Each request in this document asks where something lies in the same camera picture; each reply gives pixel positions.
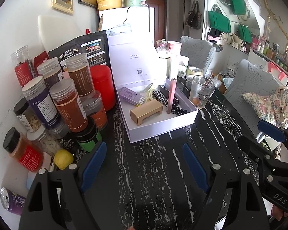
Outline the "orange short jar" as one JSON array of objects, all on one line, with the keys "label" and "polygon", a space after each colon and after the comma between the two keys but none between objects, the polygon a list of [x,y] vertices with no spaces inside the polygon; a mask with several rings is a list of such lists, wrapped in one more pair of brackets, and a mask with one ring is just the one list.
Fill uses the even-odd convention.
[{"label": "orange short jar", "polygon": [[107,114],[99,91],[91,93],[82,101],[83,108],[88,117],[94,120],[99,130],[103,130],[108,123]]}]

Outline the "purple drink can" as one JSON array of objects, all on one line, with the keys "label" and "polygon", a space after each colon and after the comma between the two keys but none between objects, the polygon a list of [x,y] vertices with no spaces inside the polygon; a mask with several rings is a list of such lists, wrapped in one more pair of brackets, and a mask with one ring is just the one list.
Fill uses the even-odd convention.
[{"label": "purple drink can", "polygon": [[25,197],[2,187],[0,190],[0,200],[3,208],[10,213],[21,215],[24,204]]}]

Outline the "purple Manta Ray box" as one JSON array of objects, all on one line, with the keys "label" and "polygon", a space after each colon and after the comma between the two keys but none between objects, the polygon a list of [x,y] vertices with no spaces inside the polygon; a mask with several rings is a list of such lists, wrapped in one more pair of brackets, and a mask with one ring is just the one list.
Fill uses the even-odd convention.
[{"label": "purple Manta Ray box", "polygon": [[135,106],[140,106],[144,104],[145,102],[145,97],[132,91],[131,89],[127,87],[123,87],[119,90],[118,95],[126,100],[128,103],[135,105]]}]

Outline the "pink long slim box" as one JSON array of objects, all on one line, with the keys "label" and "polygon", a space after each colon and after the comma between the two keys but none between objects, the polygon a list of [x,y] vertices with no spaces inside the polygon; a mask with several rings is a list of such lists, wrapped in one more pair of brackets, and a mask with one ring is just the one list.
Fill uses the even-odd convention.
[{"label": "pink long slim box", "polygon": [[173,99],[174,99],[175,90],[176,90],[176,83],[177,83],[177,80],[175,78],[173,78],[171,80],[171,83],[170,83],[170,95],[169,95],[168,103],[167,103],[167,113],[168,114],[170,114],[172,112]]}]

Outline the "orange label plastic jar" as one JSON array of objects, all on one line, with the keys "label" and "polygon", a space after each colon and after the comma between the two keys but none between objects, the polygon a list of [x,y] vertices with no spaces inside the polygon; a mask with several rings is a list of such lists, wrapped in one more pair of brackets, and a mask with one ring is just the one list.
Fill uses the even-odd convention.
[{"label": "orange label plastic jar", "polygon": [[71,132],[80,132],[88,125],[87,115],[71,78],[53,85],[50,95]]}]

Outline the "brown label plastic jar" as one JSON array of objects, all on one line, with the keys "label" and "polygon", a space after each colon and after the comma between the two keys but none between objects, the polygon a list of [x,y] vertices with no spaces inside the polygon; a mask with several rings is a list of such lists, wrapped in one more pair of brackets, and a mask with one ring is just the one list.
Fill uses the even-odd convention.
[{"label": "brown label plastic jar", "polygon": [[85,53],[80,53],[68,58],[66,60],[66,66],[80,97],[87,96],[94,91],[90,67]]}]

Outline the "black snack bag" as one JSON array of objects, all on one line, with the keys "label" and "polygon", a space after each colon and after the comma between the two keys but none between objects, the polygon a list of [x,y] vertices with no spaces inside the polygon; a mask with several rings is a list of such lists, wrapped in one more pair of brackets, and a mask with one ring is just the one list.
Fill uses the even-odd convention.
[{"label": "black snack bag", "polygon": [[89,66],[107,65],[110,67],[109,43],[105,30],[76,37],[48,52],[50,58],[57,57],[63,71],[67,70],[66,60],[85,53]]}]

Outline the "grey chair far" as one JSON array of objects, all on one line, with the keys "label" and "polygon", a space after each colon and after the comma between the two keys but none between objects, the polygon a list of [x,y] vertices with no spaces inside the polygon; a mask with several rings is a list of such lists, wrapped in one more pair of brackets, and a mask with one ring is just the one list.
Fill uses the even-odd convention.
[{"label": "grey chair far", "polygon": [[216,48],[207,40],[193,39],[188,36],[180,38],[182,56],[188,57],[188,65],[201,69],[204,74],[209,69]]}]

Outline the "green label black jar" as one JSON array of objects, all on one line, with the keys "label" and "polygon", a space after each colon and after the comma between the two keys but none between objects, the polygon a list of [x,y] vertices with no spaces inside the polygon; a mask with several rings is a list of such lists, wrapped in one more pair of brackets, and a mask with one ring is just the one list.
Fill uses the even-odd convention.
[{"label": "green label black jar", "polygon": [[74,132],[73,136],[84,151],[91,152],[97,143],[102,141],[102,136],[94,120],[91,117],[87,119],[88,124],[84,130]]}]

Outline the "gold cardboard box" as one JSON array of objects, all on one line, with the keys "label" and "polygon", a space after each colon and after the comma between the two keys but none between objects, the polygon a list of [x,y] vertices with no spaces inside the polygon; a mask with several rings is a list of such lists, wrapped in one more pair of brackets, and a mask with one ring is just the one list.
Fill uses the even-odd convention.
[{"label": "gold cardboard box", "polygon": [[147,103],[144,103],[136,108],[130,110],[131,119],[140,126],[145,119],[154,115],[154,114],[162,114],[163,112],[163,104],[158,100],[153,99]]}]

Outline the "cream hair claw clip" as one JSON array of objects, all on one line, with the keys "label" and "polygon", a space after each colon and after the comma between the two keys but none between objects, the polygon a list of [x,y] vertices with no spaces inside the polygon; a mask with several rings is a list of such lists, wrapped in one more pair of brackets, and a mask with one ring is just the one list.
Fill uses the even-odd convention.
[{"label": "cream hair claw clip", "polygon": [[152,101],[154,99],[153,95],[152,95],[152,92],[154,90],[155,90],[154,89],[154,84],[150,83],[144,90],[141,90],[141,91],[138,92],[142,97],[144,97],[143,104],[147,103],[149,101]]}]

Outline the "white seeds jar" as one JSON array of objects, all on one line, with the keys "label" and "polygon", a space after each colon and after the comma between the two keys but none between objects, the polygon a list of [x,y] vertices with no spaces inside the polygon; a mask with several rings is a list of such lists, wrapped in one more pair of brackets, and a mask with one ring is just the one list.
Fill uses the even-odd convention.
[{"label": "white seeds jar", "polygon": [[41,122],[25,98],[17,102],[13,112],[27,131],[36,132],[40,128]]}]

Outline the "red canister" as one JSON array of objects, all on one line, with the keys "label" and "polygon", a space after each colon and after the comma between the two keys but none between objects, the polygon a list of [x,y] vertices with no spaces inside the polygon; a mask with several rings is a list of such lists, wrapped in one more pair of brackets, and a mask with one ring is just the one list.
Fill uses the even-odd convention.
[{"label": "red canister", "polygon": [[105,110],[111,110],[116,104],[111,69],[107,65],[94,65],[90,67],[90,72],[94,88],[100,92]]}]

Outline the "white refrigerator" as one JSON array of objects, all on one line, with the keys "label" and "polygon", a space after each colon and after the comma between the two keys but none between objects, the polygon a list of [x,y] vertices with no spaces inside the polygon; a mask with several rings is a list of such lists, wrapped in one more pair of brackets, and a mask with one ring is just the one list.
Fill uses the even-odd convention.
[{"label": "white refrigerator", "polygon": [[154,15],[148,5],[103,10],[99,17],[101,30],[106,31],[107,36],[154,32]]}]

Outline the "grey chair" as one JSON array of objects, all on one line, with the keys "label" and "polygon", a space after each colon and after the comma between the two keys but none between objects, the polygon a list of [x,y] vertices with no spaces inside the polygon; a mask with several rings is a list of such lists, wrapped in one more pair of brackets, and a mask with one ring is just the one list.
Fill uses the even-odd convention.
[{"label": "grey chair", "polygon": [[258,69],[251,62],[243,59],[238,65],[235,78],[224,93],[257,139],[262,135],[257,128],[260,119],[241,95],[254,92],[260,96],[269,96],[274,94],[279,86],[281,83],[272,74]]},{"label": "grey chair", "polygon": [[207,40],[193,39],[188,36],[180,38],[182,56],[188,57],[188,65],[201,69],[204,74],[209,69],[216,48]]}]

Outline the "black lip gloss box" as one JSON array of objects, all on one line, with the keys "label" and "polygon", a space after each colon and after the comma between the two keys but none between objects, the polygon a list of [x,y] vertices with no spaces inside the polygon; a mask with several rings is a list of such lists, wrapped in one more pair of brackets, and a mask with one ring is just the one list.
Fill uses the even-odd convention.
[{"label": "black lip gloss box", "polygon": [[[170,91],[163,85],[159,85],[159,91],[168,99],[170,95]],[[179,106],[179,99],[174,96],[173,106]]]}]

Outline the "floral cushion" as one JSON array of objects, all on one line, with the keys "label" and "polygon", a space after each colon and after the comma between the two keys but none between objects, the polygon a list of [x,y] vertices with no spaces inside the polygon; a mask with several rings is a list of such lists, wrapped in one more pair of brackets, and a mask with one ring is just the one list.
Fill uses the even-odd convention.
[{"label": "floral cushion", "polygon": [[252,106],[259,119],[279,128],[288,128],[288,87],[280,86],[269,96],[254,92],[241,95]]}]

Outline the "dark label plastic jar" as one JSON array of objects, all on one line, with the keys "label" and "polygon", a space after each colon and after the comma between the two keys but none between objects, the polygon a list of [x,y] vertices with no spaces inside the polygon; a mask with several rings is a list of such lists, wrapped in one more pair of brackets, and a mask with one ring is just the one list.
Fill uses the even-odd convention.
[{"label": "dark label plastic jar", "polygon": [[44,78],[45,84],[50,89],[56,83],[64,79],[58,58],[54,57],[37,67],[37,72]]}]

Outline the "yellow lemon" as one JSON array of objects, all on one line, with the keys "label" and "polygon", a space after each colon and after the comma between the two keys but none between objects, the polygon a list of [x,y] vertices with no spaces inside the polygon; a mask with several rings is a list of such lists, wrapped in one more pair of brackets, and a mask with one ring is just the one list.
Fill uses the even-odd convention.
[{"label": "yellow lemon", "polygon": [[57,151],[54,157],[55,165],[60,170],[64,170],[66,167],[72,164],[73,161],[74,161],[73,155],[65,149]]}]

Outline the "red label sauce bottle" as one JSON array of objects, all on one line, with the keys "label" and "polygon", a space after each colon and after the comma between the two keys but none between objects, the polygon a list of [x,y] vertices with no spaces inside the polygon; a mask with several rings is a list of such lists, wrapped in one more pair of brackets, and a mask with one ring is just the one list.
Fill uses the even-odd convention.
[{"label": "red label sauce bottle", "polygon": [[3,141],[3,148],[12,158],[31,172],[38,171],[44,161],[42,151],[15,127],[7,132]]}]

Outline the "white open gift box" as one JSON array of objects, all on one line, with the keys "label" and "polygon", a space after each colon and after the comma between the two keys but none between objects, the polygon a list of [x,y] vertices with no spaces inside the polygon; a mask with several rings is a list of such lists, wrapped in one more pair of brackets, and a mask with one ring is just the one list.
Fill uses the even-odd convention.
[{"label": "white open gift box", "polygon": [[[114,86],[117,92],[124,87],[142,95],[149,88],[158,89],[160,85],[170,88],[166,77],[166,65],[161,62],[150,37],[137,33],[121,33],[108,37],[109,57]],[[134,105],[118,97],[124,125],[129,141],[135,143],[152,138],[194,123],[198,110],[179,89],[175,90],[179,106],[187,113],[184,115],[154,114],[138,126],[131,118]]]}]

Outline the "purple label plastic jar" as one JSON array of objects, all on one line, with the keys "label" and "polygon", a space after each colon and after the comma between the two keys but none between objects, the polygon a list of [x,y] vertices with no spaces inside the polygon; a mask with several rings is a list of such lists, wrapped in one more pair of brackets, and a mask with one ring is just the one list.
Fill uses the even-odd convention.
[{"label": "purple label plastic jar", "polygon": [[51,130],[60,122],[61,116],[50,96],[49,90],[42,76],[30,80],[22,93],[42,125]]}]

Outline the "grey chair near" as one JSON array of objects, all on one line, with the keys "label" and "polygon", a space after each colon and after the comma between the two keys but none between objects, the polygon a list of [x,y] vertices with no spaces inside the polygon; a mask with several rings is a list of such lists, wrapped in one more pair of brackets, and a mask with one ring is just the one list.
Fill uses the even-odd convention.
[{"label": "grey chair near", "polygon": [[274,94],[279,86],[281,83],[272,74],[258,69],[251,62],[243,59],[238,65],[235,78],[224,93],[257,139],[262,135],[257,128],[260,119],[241,95],[254,92],[260,96],[269,96]]}]

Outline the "tape roll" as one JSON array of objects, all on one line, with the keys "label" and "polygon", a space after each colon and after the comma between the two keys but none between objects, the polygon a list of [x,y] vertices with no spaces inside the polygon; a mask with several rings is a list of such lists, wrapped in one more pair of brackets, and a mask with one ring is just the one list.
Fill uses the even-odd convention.
[{"label": "tape roll", "polygon": [[198,67],[188,66],[186,75],[203,76],[203,70]]}]

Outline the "red label tall jar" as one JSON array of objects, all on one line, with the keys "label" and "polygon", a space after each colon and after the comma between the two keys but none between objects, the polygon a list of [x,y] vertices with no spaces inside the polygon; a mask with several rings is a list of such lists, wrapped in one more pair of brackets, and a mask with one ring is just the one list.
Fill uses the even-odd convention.
[{"label": "red label tall jar", "polygon": [[21,87],[36,77],[34,66],[29,55],[28,46],[23,46],[11,54],[12,64]]}]

